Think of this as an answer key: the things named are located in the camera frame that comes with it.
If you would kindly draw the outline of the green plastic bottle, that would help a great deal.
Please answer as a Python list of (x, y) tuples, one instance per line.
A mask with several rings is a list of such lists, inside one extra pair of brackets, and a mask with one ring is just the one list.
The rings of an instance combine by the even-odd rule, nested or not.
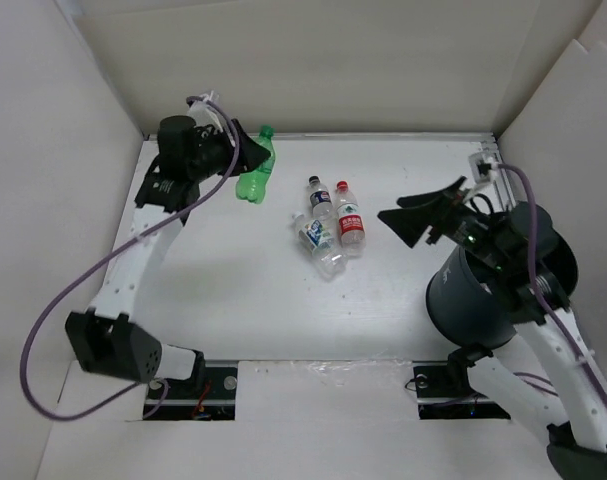
[(236, 183), (235, 194), (238, 200), (244, 200), (253, 204), (261, 204), (265, 198), (267, 183), (270, 179), (274, 164), (276, 162), (276, 153), (272, 143), (274, 129), (269, 125), (263, 125), (255, 141), (266, 148), (270, 156), (255, 170), (244, 173), (239, 176)]

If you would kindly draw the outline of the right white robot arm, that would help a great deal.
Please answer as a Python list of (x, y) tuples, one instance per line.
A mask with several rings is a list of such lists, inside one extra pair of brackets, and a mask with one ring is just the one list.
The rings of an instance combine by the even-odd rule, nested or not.
[(492, 213), (471, 197), (456, 181), (378, 215), (408, 246), (455, 245), (426, 290), (430, 320), (455, 345), (445, 381), (529, 430), (561, 478), (607, 479), (607, 382), (572, 307), (575, 257), (532, 197)]

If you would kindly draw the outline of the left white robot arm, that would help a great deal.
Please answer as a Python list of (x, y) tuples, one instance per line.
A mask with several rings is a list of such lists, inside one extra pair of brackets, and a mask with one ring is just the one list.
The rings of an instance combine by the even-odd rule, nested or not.
[(131, 247), (120, 253), (104, 285), (83, 312), (69, 314), (65, 330), (80, 367), (93, 374), (148, 383), (162, 378), (184, 396), (205, 387), (201, 352), (161, 343), (137, 320), (153, 278), (200, 197), (201, 182), (258, 169), (273, 155), (267, 140), (239, 134), (235, 147), (216, 123), (185, 115), (163, 119), (158, 154), (135, 197)]

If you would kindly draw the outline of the dark blue round bin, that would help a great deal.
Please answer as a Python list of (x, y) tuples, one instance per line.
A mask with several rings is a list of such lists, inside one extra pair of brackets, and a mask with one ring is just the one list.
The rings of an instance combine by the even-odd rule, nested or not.
[[(578, 264), (567, 242), (553, 228), (551, 216), (536, 208), (536, 281), (544, 300), (554, 308), (567, 307), (578, 284)], [(460, 347), (479, 344), (497, 349), (515, 335), (514, 325), (541, 319), (543, 308), (530, 286), (526, 202), (513, 210), (492, 214), (506, 240), (515, 246), (516, 266), (488, 266), (472, 251), (457, 246), (433, 276), (426, 291), (430, 319), (441, 334)]]

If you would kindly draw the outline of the clear bottle red cap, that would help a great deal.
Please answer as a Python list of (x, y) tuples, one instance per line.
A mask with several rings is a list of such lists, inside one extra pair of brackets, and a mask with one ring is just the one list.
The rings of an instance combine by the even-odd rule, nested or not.
[(336, 216), (342, 247), (348, 255), (359, 257), (366, 246), (359, 204), (348, 183), (344, 180), (336, 184), (336, 194)]

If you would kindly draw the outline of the clear bottle black cap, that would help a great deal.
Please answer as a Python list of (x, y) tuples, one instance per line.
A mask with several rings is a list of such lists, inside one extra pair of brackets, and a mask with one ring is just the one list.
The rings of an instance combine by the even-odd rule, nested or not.
[(314, 218), (330, 220), (334, 217), (335, 210), (329, 189), (316, 175), (308, 179), (308, 196)]

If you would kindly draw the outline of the clear bottle blue white label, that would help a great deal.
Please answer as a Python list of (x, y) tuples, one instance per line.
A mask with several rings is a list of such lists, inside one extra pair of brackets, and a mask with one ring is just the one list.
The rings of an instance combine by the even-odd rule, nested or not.
[(348, 259), (331, 230), (321, 220), (299, 211), (292, 214), (292, 221), (300, 246), (320, 275), (330, 281), (342, 274)]

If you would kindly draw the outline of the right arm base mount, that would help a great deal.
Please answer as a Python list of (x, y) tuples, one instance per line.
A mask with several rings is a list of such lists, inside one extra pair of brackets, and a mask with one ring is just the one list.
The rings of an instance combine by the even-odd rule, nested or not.
[(457, 380), (446, 362), (416, 362), (404, 388), (416, 395), (420, 420), (510, 420), (510, 415), (465, 381)]

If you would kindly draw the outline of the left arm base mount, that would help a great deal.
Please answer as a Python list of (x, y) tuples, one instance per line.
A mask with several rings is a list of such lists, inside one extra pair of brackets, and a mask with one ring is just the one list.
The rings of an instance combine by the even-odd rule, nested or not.
[(169, 380), (167, 397), (163, 387), (148, 389), (142, 415), (147, 421), (233, 421), (238, 386), (236, 361), (207, 361), (204, 380), (196, 387)]

